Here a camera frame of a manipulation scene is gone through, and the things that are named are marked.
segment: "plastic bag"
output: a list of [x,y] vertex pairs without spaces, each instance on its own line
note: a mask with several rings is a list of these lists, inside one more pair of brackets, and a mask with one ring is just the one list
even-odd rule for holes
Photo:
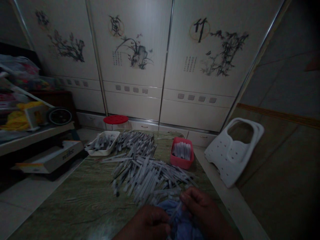
[[39,68],[26,57],[12,57],[0,54],[0,67],[16,79],[32,80],[39,78]]

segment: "wardrobe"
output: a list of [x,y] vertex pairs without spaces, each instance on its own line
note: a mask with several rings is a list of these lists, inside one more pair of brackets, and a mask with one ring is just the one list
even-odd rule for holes
[[[283,0],[16,0],[47,75],[83,126],[221,131]],[[129,117],[121,126],[106,115]]]

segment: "white plastic tray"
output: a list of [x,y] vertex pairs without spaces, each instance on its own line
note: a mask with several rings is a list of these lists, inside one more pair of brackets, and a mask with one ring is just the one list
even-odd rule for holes
[[107,150],[98,150],[98,151],[94,151],[94,150],[89,150],[87,151],[89,153],[90,156],[108,156],[113,148],[114,148],[114,145],[116,144],[117,140],[118,140],[118,137],[120,135],[120,132],[117,132],[117,131],[105,131],[105,132],[102,132],[100,133],[99,136],[108,136],[108,135],[114,135],[115,136],[115,139],[111,145],[111,147]]

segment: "wheel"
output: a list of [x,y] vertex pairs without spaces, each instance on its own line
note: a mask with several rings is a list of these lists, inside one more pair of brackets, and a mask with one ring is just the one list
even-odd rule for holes
[[46,114],[47,120],[55,125],[65,125],[72,120],[71,112],[63,107],[54,107],[49,109]]

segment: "cardboard box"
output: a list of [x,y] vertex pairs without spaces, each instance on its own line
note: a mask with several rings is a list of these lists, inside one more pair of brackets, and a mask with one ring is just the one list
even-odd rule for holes
[[83,150],[81,141],[63,141],[63,148],[57,146],[48,149],[23,163],[16,163],[25,173],[52,173],[62,164]]

